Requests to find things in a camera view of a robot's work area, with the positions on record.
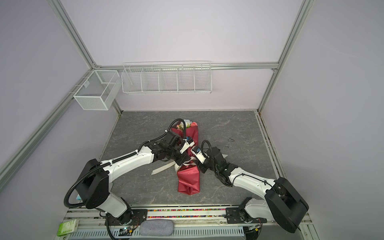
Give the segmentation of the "red wrapping paper sheet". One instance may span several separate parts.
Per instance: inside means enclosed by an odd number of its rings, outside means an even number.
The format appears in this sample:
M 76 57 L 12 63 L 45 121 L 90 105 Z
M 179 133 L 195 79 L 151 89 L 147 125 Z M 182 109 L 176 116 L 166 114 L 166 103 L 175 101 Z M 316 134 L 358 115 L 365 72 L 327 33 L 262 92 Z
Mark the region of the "red wrapping paper sheet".
M 186 128 L 186 135 L 193 139 L 194 147 L 197 147 L 199 143 L 199 128 L 196 122 L 193 122 L 190 128 Z M 190 157 L 193 156 L 191 149 L 188 149 L 187 153 Z M 179 180 L 179 193 L 191 196 L 200 192 L 200 171 L 196 166 L 182 167 L 177 172 L 177 176 Z

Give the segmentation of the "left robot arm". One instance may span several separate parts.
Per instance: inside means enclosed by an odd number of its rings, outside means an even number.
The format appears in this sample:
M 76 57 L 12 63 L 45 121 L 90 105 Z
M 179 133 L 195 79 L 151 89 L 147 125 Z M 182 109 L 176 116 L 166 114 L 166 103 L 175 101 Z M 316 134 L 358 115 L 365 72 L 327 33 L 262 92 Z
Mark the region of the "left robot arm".
M 101 210 L 121 224 L 128 224 L 134 214 L 128 202 L 114 193 L 115 181 L 133 170 L 157 161 L 171 160 L 180 166 L 190 161 L 189 150 L 197 142 L 191 136 L 182 137 L 169 130 L 120 157 L 101 162 L 89 160 L 65 194 L 64 205 L 69 209 L 86 207 Z

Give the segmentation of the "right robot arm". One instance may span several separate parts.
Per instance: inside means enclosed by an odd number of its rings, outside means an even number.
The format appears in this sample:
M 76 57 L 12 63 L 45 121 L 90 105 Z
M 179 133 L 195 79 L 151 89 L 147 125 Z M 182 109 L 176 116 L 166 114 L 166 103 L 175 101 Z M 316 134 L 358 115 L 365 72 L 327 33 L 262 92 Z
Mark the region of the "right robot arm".
M 309 205 L 287 179 L 279 177 L 274 180 L 249 173 L 227 162 L 217 147 L 206 152 L 194 147 L 191 152 L 203 172 L 211 170 L 225 186 L 245 189 L 264 200 L 259 204 L 247 197 L 237 208 L 228 211 L 229 223 L 252 223 L 265 219 L 275 221 L 289 233 L 295 233 L 299 228 Z

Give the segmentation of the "cream ribbon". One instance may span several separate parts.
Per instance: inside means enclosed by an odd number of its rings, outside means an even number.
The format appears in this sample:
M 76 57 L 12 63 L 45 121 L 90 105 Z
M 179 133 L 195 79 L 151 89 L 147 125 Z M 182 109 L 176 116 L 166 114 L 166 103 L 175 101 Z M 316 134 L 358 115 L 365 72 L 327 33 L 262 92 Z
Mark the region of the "cream ribbon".
M 159 167 L 151 172 L 151 176 L 159 174 L 167 169 L 174 168 L 176 172 L 178 172 L 182 167 L 187 166 L 196 166 L 200 172 L 203 174 L 207 171 L 217 171 L 217 167 L 219 164 L 226 165 L 226 157 L 228 155 L 219 154 L 218 156 L 210 157 L 208 154 L 200 153 L 197 156 L 193 154 L 190 161 L 184 162 L 181 166 L 178 166 L 175 162 L 168 163 Z

